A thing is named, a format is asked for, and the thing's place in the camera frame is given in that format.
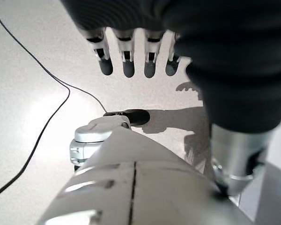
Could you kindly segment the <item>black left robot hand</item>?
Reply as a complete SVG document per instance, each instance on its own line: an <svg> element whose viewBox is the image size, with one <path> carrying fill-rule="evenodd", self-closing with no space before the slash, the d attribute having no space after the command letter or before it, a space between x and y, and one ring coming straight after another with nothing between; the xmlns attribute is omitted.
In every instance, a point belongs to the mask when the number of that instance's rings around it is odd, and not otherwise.
<svg viewBox="0 0 281 225"><path fill-rule="evenodd" d="M230 196L254 179L281 122L281 0L64 0L86 38L96 29L170 30L211 123L215 182Z"/></svg>

